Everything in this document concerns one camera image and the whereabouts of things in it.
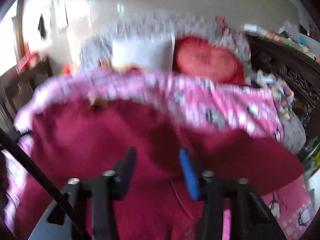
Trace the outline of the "white pillow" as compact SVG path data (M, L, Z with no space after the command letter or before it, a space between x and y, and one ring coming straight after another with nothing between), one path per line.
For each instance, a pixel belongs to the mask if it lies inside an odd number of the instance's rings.
M142 70L171 71L175 34L133 35L112 40L111 64L115 70L137 67Z

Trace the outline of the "red heart-shaped pillow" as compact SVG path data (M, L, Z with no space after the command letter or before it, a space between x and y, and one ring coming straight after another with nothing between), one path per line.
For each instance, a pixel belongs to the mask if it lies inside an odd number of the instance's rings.
M176 41L173 70L214 83L245 84L243 64L232 51L212 46L199 37L187 36Z

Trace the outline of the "pink penguin blanket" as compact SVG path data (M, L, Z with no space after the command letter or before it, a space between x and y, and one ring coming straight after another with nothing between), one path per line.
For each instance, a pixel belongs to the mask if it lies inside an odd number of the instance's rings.
M269 89L216 85L209 79L169 72L93 70L49 78L17 112L14 126L20 132L30 131L21 141L29 157L33 116L53 104L76 100L86 100L95 111L113 101L132 101L150 106L174 124L198 133L242 129L253 139L274 139L292 154L287 139L297 139L300 146L305 144L301 123L296 117L280 117ZM303 175L261 195L287 239L299 239L314 217Z

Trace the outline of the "colourful cartoon cloth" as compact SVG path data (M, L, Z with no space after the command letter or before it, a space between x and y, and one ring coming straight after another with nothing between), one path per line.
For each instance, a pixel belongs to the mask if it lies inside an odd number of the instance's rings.
M271 73L267 74L262 70L258 70L254 82L259 87L271 91L274 104L280 116L285 120L290 120L293 117L292 108L295 95L283 79Z

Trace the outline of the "dark carved wooden headboard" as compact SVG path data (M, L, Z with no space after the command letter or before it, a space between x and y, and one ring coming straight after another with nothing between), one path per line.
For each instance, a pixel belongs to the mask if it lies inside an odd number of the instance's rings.
M303 122L306 138L319 136L319 63L295 48L246 34L254 70L282 78L294 91L294 111Z

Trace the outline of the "dark red garment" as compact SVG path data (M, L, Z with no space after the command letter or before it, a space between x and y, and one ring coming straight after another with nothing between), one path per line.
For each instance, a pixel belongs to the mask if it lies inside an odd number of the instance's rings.
M121 239L193 238L202 204L187 192L181 148L222 178L247 178L260 195L304 172L274 139L253 139L242 129L198 133L132 101L113 101L98 111L86 100L56 103L33 116L31 130L31 158L58 188L70 178L95 178L136 149L129 192L114 205Z

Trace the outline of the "floral quilt bundle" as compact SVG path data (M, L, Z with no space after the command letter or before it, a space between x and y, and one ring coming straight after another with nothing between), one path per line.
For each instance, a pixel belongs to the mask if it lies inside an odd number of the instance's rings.
M177 39L196 36L207 40L211 45L228 48L243 64L244 74L252 73L251 51L244 34L229 27L223 16L206 21L202 16L181 11L154 11L132 15L104 26L99 34L91 36L81 46L79 70L86 72L97 68L100 58L110 60L113 38L164 33L174 33Z

